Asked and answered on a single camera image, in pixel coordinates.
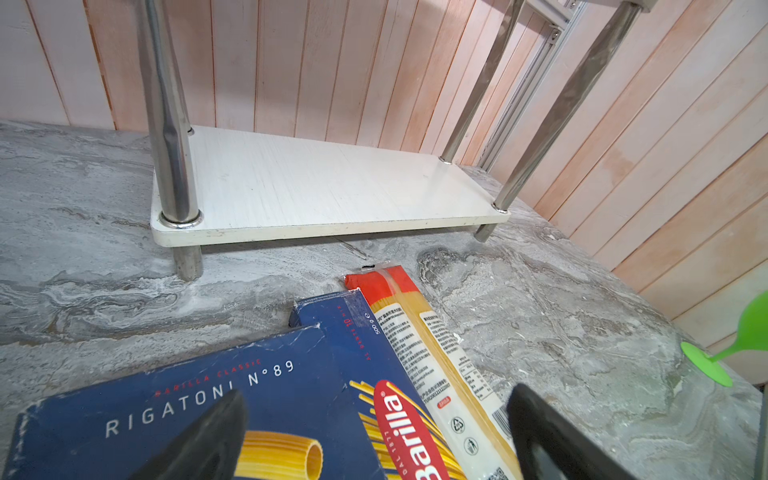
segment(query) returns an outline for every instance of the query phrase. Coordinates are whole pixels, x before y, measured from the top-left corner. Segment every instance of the metal rod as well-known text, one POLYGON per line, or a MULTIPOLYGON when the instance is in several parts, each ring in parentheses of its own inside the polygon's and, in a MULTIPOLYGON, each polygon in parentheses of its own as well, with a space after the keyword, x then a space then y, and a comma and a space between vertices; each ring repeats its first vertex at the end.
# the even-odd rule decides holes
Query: metal rod
MULTIPOLYGON (((509 180, 493 202, 497 210, 506 211, 518 196, 520 189, 603 73, 641 10, 642 7, 630 2, 622 2, 616 9, 611 20, 594 40, 584 59, 568 79, 533 140, 525 149, 525 153, 515 165, 509 180)), ((485 242, 495 227, 495 223, 480 226, 475 233, 475 238, 485 242)))
POLYGON ((176 262, 176 274, 185 282, 191 282, 200 278, 203 274, 203 252, 200 245, 192 247, 175 247, 174 262, 176 262))
POLYGON ((760 410, 760 433, 757 436, 757 455, 755 457, 755 480, 768 480, 768 395, 763 392, 763 408, 760 410))
POLYGON ((445 146, 445 150, 440 155, 440 160, 447 164, 453 163, 453 157, 456 155, 458 146, 462 143, 464 134, 467 133, 469 128, 469 122, 472 121, 472 117, 475 116, 475 112, 480 105, 480 101, 485 95, 485 90, 488 88, 488 84, 491 83, 491 78, 496 72, 498 63, 502 59, 504 48, 507 46, 509 35, 512 34, 512 29, 518 22, 518 16, 520 15, 520 9, 525 3, 525 0, 510 0, 507 11, 504 13, 501 26, 498 27, 498 33, 496 39, 493 41, 491 51, 488 53, 488 57, 485 59, 485 65, 483 65, 480 71, 480 76, 475 82, 475 86, 472 89, 472 93, 469 94, 469 99, 464 105, 461 116, 458 118, 458 123, 453 127, 451 137, 448 139, 448 144, 445 146))
POLYGON ((187 106, 168 17, 163 0, 138 4, 139 62, 162 215, 171 223, 190 223, 200 211, 187 138, 187 106))

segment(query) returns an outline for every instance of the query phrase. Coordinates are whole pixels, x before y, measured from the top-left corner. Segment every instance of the blue pasta box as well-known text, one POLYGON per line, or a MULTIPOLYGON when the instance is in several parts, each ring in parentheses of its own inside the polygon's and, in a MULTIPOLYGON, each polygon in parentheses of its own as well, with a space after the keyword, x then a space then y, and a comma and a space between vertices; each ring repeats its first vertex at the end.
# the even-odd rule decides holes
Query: blue pasta box
MULTIPOLYGON (((373 448, 361 390, 340 374, 337 352, 321 328, 307 326, 43 399, 19 415, 3 478, 389 480, 391 462, 380 460, 387 450, 373 448)), ((339 359, 382 358, 355 353, 339 359)), ((369 379, 365 371, 356 378, 369 379)), ((368 395, 372 407, 389 408, 395 421, 415 415, 402 393, 386 391, 375 402, 368 395)))
POLYGON ((325 331, 388 479, 466 480, 359 289, 297 302, 289 325, 325 331))

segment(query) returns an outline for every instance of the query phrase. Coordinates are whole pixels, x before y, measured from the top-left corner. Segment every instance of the barilla logo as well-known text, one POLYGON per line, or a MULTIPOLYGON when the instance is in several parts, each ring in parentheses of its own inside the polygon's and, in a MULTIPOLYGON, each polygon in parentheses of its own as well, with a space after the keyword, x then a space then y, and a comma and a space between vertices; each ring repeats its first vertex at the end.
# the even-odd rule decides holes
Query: barilla logo
POLYGON ((373 406, 389 456, 403 480, 449 480, 432 435, 408 399, 382 380, 376 384, 373 406))

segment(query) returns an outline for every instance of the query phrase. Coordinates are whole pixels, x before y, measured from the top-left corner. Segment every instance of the red package top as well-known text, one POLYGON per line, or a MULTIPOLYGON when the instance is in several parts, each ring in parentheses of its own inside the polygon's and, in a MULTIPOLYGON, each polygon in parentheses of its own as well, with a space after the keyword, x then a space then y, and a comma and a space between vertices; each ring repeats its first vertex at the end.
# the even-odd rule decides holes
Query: red package top
MULTIPOLYGON (((403 270, 400 265, 390 267, 386 269, 386 272, 393 280, 395 280, 395 283, 400 287, 401 292, 407 293, 419 291, 419 288, 413 283, 411 277, 408 276, 406 271, 403 270)), ((360 288, 360 290, 362 290, 362 295, 366 298, 369 305, 373 305, 387 297, 394 296, 394 292, 389 288, 386 278, 379 272, 347 275, 344 279, 344 285, 348 290, 360 288)))

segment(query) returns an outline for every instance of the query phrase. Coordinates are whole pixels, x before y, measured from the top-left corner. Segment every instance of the barcode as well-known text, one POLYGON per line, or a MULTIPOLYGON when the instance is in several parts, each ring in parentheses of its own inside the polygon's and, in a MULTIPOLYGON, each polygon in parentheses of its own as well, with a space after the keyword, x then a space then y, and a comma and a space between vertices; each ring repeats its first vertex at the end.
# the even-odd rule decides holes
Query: barcode
POLYGON ((507 478, 507 475, 504 475, 501 468, 497 468, 496 471, 488 477, 488 480, 509 480, 509 478, 507 478))
POLYGON ((509 429, 509 417, 507 417, 507 412, 504 411, 504 406, 499 407, 498 410, 493 412, 493 419, 496 421, 499 431, 506 435, 508 439, 511 439, 512 431, 509 429))

